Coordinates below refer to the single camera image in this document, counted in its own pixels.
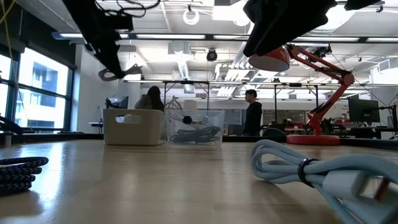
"computer monitor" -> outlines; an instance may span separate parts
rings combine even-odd
[[[348,99],[351,122],[380,122],[379,102],[376,100]]]
[[[108,98],[108,100],[111,102],[111,105],[109,105],[110,108],[127,109],[127,106],[129,105],[129,97],[128,96],[112,97],[112,98]]]

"table surface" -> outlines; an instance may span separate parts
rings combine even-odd
[[[31,191],[0,198],[0,220],[2,224],[341,223],[315,189],[302,183],[272,185],[253,176],[252,145],[104,146],[100,140],[82,140],[0,149],[2,158],[50,159]],[[398,162],[393,151],[291,147],[318,159],[370,153]]]

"black cable tie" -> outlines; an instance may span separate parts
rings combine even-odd
[[[297,167],[297,174],[298,174],[298,177],[301,182],[314,188],[313,185],[305,179],[305,172],[304,172],[304,167],[312,161],[318,161],[318,159],[314,159],[314,158],[303,159],[303,161],[301,161],[301,163]]]

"lamp shade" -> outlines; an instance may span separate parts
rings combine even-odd
[[[251,56],[249,64],[260,70],[283,72],[290,68],[289,54],[283,47],[278,47],[266,55],[258,56],[255,54]]]

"light blue cable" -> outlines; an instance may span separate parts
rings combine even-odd
[[[272,154],[281,160],[262,162],[262,156]],[[300,182],[297,168],[307,158],[303,154],[291,150],[289,147],[270,140],[255,143],[251,151],[251,169],[253,174],[273,184]],[[327,194],[322,184],[325,172],[331,170],[366,170],[374,175],[381,175],[391,182],[398,183],[398,164],[379,156],[355,154],[341,156],[329,161],[312,161],[304,167],[305,179],[323,195],[332,209],[344,223],[359,223],[337,197]]]

